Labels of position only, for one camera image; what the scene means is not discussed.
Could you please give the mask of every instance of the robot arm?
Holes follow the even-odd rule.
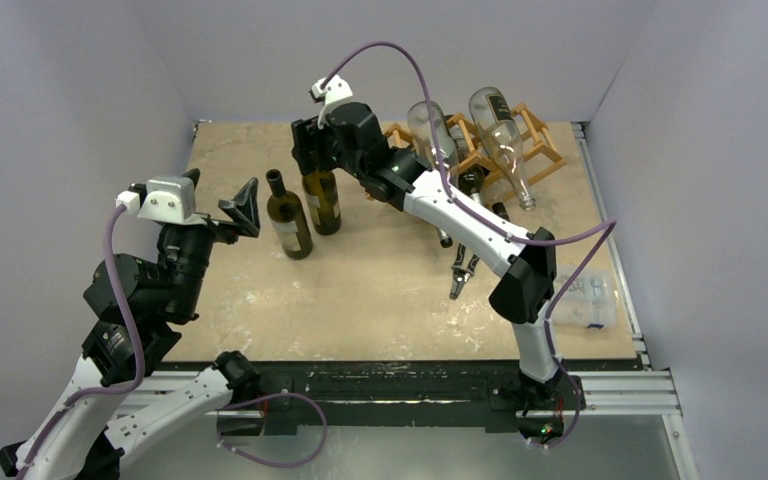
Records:
[[[98,321],[83,343],[83,354],[57,406],[29,440],[1,449],[0,464],[7,476],[115,479],[120,466],[129,465],[194,416],[226,405],[232,396],[250,399],[258,393],[259,375],[248,360],[239,352],[227,352],[190,385],[123,419],[110,420],[127,393],[79,398],[81,391],[134,380],[134,341],[143,347],[145,375],[150,376],[181,338],[168,323],[183,325],[198,318],[195,307],[213,244],[258,236],[256,179],[232,200],[219,202],[228,221],[195,212],[198,177],[198,170],[181,177],[156,177],[145,185],[132,185],[117,198],[117,205],[125,205],[129,213],[162,225],[156,262],[114,256],[139,338],[129,338],[107,268],[100,264],[84,292]]]
[[[372,198],[422,218],[475,252],[501,278],[489,300],[494,310],[513,325],[521,380],[541,392],[554,390],[561,375],[550,352],[543,314],[554,294],[554,247],[512,241],[510,235],[502,236],[468,215],[446,196],[443,179],[425,159],[410,148],[389,146],[367,105],[351,102],[344,94],[332,97],[338,84],[348,88],[345,80],[334,77],[324,89],[320,83],[311,89],[314,100],[324,104],[320,115],[292,124],[293,157],[302,175],[341,168],[355,177]],[[546,229],[529,232],[477,205],[457,189],[452,190],[485,221],[503,226],[515,236],[554,239]]]

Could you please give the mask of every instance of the tabletop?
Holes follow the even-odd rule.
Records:
[[[507,207],[513,222],[532,231],[543,226],[561,238],[593,227],[600,218],[570,124],[551,123],[549,130],[566,165],[534,185],[534,210],[522,211],[513,201]],[[331,236],[313,232],[311,255],[287,258],[266,215],[264,175],[271,168],[281,170],[287,188],[301,194],[291,149],[289,124],[200,125],[189,162],[190,168],[201,169],[198,210],[222,218],[217,201],[258,177],[262,227],[257,239],[214,247],[197,309],[200,318],[176,327],[184,338],[166,360],[212,360],[225,350],[240,350],[253,360],[518,357],[510,324],[487,302],[498,278],[486,265],[479,264],[461,296],[450,300],[455,249],[441,248],[434,227],[424,221],[367,200],[358,182],[342,171],[335,172],[340,231]],[[548,160],[534,158],[526,169],[536,172],[546,165]],[[558,247],[559,268],[574,268],[594,242]],[[562,325],[556,316],[559,351],[575,359],[632,358],[628,316],[606,246],[591,266],[586,272],[613,283],[607,293],[616,319],[596,329]]]

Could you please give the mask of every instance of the white wall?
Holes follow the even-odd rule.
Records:
[[[658,2],[589,144],[703,478],[768,478],[768,2]]]
[[[354,48],[413,53],[435,100],[465,110],[493,84],[547,120],[590,120],[654,0],[137,0],[188,113],[213,120],[312,115],[307,89]],[[368,52],[346,70],[383,119],[419,100],[410,65]]]
[[[178,171],[190,128],[129,1],[0,0],[0,447],[74,368],[113,197]],[[156,230],[121,223],[116,248],[149,253]]]

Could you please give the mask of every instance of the bottle label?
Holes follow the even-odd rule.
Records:
[[[511,107],[502,95],[491,93],[487,95],[487,102],[490,103],[490,109],[493,110],[493,116],[497,122],[514,119],[511,116]]]
[[[296,222],[276,222],[275,220],[272,220],[272,226],[275,228],[275,231],[278,233],[296,233],[299,231],[299,226],[296,225]]]
[[[305,198],[307,198],[307,206],[308,211],[310,212],[310,219],[313,220],[313,223],[316,225],[322,225],[322,222],[319,220],[319,208],[322,205],[319,203],[319,197],[312,193],[305,192]]]
[[[278,241],[288,252],[301,252],[302,246],[299,243],[299,236],[295,233],[279,233]]]
[[[296,222],[282,223],[272,220],[272,226],[275,228],[275,233],[278,234],[278,241],[281,242],[284,250],[290,252],[300,252],[302,250],[299,236],[297,235],[299,226],[296,225]]]
[[[310,212],[311,221],[313,221],[314,224],[321,226],[322,221],[319,220],[319,208],[309,205],[307,211]]]
[[[307,204],[314,208],[320,208],[322,205],[319,203],[319,197],[312,193],[305,192],[305,197],[307,197]]]

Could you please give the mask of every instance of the wooden wine rack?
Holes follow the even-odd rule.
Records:
[[[558,149],[555,147],[555,142],[552,141],[552,137],[549,135],[549,127],[545,122],[537,118],[524,103],[520,103],[512,108],[511,114],[514,115],[514,118],[520,117],[522,123],[525,124],[525,132],[522,134],[523,143],[529,139],[533,140],[533,145],[527,152],[525,152],[525,161],[527,162],[537,155],[543,154],[552,162],[551,165],[532,175],[528,179],[528,184],[534,185],[551,175],[552,172],[563,167],[565,164],[564,157],[558,153]],[[446,121],[446,125],[448,125],[449,128],[452,128],[455,125],[460,127],[461,132],[464,133],[467,148],[469,149],[467,157],[458,164],[458,171],[465,172],[468,168],[478,164],[490,172],[484,181],[485,187],[499,181],[502,178],[502,172],[499,171],[492,160],[483,155],[481,150],[479,150],[479,147],[481,146],[481,138],[478,136],[478,130],[475,128],[475,124],[467,120],[462,113],[457,113],[452,115]],[[398,124],[391,125],[390,128],[384,131],[384,135],[392,139],[393,144],[397,147],[405,147],[413,144],[413,137],[410,132]],[[515,192],[513,189],[510,189],[505,193],[503,200],[513,198],[514,195]]]

